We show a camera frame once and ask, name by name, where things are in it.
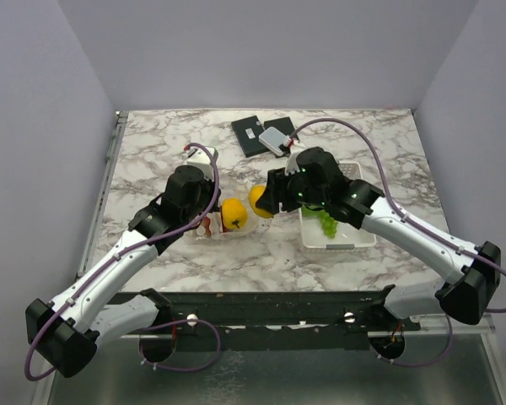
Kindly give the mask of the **yellow toy bell pepper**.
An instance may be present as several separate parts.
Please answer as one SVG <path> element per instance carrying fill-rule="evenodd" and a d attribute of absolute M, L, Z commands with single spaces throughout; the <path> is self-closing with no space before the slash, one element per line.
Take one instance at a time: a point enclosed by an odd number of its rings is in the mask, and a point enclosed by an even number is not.
<path fill-rule="evenodd" d="M 248 213 L 238 198 L 226 198 L 221 204 L 221 217 L 227 230 L 241 230 L 247 223 Z"/>

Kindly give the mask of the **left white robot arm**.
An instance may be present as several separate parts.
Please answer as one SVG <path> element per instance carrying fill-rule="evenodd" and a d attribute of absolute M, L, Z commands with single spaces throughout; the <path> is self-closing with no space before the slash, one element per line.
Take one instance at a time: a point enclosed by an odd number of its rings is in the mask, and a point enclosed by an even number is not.
<path fill-rule="evenodd" d="M 133 275 L 213 210 L 219 186 L 216 166 L 177 167 L 164 192 L 136 212 L 103 259 L 50 301 L 35 299 L 27 306 L 27 380 L 40 381 L 55 371 L 71 377 L 91 361 L 104 336 L 93 325 L 97 315 Z"/>

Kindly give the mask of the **clear polka dot zip bag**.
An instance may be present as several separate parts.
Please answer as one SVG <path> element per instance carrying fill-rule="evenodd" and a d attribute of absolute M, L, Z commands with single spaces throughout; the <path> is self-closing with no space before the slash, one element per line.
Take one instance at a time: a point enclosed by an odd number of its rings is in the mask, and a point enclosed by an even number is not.
<path fill-rule="evenodd" d="M 243 181 L 223 179 L 216 210 L 193 230 L 186 231 L 192 240 L 230 240 L 247 236 L 256 230 L 259 217 L 249 204 L 249 188 Z"/>

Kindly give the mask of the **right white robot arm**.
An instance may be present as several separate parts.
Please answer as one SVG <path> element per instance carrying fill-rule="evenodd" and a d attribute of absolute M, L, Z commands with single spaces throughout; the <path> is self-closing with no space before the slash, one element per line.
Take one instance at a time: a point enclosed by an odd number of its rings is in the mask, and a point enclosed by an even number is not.
<path fill-rule="evenodd" d="M 476 246 L 409 213 L 398 214 L 378 187 L 346 177 L 333 155 L 319 147 L 293 154 L 286 167 L 270 170 L 255 205 L 272 215 L 322 208 L 336 221 L 388 240 L 432 268 L 438 275 L 433 280 L 385 288 L 384 301 L 370 310 L 381 330 L 400 319 L 440 312 L 476 325 L 499 285 L 496 245 Z"/>

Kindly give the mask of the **red yellow toy fruit cluster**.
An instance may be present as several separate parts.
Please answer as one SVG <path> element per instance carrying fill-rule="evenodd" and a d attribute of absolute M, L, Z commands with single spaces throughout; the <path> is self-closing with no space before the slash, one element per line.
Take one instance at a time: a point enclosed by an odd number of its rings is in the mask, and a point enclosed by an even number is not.
<path fill-rule="evenodd" d="M 209 213 L 194 230 L 198 237 L 218 238 L 223 233 L 223 222 L 220 212 Z"/>

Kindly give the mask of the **yellow toy lemon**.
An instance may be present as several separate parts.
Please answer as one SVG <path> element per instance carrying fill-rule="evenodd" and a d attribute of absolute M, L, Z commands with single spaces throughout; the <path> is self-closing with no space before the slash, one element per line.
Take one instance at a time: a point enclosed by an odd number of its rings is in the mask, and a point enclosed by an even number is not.
<path fill-rule="evenodd" d="M 265 196 L 266 186 L 253 186 L 248 195 L 248 201 L 253 213 L 263 219 L 272 219 L 274 213 L 272 211 L 272 201 Z"/>

